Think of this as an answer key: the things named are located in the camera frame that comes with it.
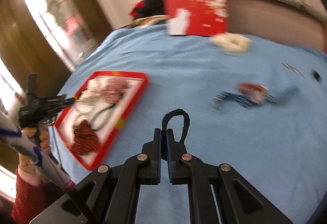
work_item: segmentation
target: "bed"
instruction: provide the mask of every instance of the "bed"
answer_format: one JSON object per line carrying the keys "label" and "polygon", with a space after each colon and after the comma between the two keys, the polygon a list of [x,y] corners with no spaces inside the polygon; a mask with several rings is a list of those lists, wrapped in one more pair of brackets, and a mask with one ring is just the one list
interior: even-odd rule
{"label": "bed", "polygon": [[[189,153],[209,164],[231,164],[293,223],[304,224],[327,190],[327,56],[247,37],[253,41],[250,51],[236,57],[223,53],[208,37],[170,36],[166,24],[118,29],[76,69],[60,94],[74,95],[98,70],[147,73],[151,84],[103,163],[120,165],[139,153],[163,116],[182,108],[191,119]],[[321,83],[312,76],[313,69]],[[211,109],[216,93],[235,92],[243,81],[263,84],[272,96],[293,85],[300,92],[286,105],[246,109],[228,102],[220,114]],[[181,119],[176,117],[169,126],[176,136],[181,134]],[[88,175],[57,134],[52,132],[51,141],[54,156],[60,155],[75,182]],[[164,161],[161,184],[141,187],[136,223],[189,223],[187,187],[170,185]]]}

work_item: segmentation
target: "hand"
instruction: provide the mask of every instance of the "hand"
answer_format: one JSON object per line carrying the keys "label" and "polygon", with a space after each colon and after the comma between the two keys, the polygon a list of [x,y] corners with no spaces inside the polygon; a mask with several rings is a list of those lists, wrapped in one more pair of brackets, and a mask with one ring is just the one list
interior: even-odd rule
{"label": "hand", "polygon": [[[50,154],[50,145],[49,145],[49,132],[48,127],[44,124],[40,130],[40,147],[42,148],[43,152],[47,155]],[[22,133],[25,134],[28,138],[33,137],[36,134],[36,128],[24,128]],[[34,165],[31,164],[29,161],[29,157],[18,153],[19,158],[19,167],[21,170],[29,173],[29,174],[36,174]]]}

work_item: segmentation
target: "red tray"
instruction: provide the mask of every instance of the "red tray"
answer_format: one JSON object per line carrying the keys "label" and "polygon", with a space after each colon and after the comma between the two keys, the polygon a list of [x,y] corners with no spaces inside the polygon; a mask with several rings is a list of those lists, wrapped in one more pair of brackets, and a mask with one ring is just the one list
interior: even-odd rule
{"label": "red tray", "polygon": [[[136,105],[137,101],[140,99],[141,95],[144,93],[146,86],[149,83],[149,78],[148,78],[147,74],[145,74],[145,73],[120,72],[120,71],[96,71],[84,82],[84,84],[75,93],[74,97],[78,98],[81,95],[82,91],[87,88],[88,81],[91,79],[94,79],[96,77],[104,77],[104,78],[105,77],[108,77],[108,78],[110,78],[110,77],[126,77],[129,79],[129,81],[135,80],[135,81],[141,81],[141,82],[137,84],[138,86],[137,86],[137,88],[135,87],[134,90],[132,87],[133,94],[127,95],[127,97],[125,98],[127,101],[123,102],[126,105],[124,105],[124,107],[123,106],[118,107],[119,108],[118,111],[121,112],[121,114],[120,113],[119,113],[119,115],[116,114],[115,119],[117,121],[113,121],[111,124],[109,124],[110,126],[114,125],[114,127],[111,128],[111,130],[107,136],[102,138],[103,140],[102,140],[102,143],[99,144],[99,147],[93,153],[88,154],[87,157],[80,156],[76,153],[71,152],[71,154],[75,157],[75,159],[87,170],[94,170],[97,167],[99,167],[99,165],[101,165],[101,162],[102,162],[104,156],[108,153],[108,150],[109,150],[113,140],[118,135],[119,131],[122,130],[122,127],[128,117],[128,114],[133,109],[133,107]],[[71,136],[67,135],[68,134],[68,132],[67,132],[68,123],[64,122],[64,121],[65,121],[65,118],[67,117],[66,121],[69,121],[71,123],[71,120],[69,120],[68,116],[73,115],[74,112],[75,112],[75,109],[72,106],[69,108],[66,108],[65,110],[62,111],[60,117],[55,122],[55,127],[58,131],[58,134],[66,146],[70,145],[69,137],[71,137]]]}

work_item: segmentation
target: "brown curtain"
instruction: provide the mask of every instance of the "brown curtain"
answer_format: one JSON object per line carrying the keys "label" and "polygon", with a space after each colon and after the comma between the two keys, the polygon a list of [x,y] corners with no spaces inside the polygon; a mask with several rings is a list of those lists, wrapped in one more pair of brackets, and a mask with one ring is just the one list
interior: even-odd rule
{"label": "brown curtain", "polygon": [[27,76],[38,73],[38,96],[57,95],[71,74],[42,35],[24,0],[0,0],[0,58],[23,89]]}

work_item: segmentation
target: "red sleeve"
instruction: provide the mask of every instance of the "red sleeve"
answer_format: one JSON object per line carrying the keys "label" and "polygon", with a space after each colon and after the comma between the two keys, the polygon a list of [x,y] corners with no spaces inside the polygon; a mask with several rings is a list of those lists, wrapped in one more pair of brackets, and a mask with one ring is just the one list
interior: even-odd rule
{"label": "red sleeve", "polygon": [[19,176],[17,170],[16,175],[16,199],[11,216],[17,224],[29,224],[46,209],[44,184],[32,186]]}

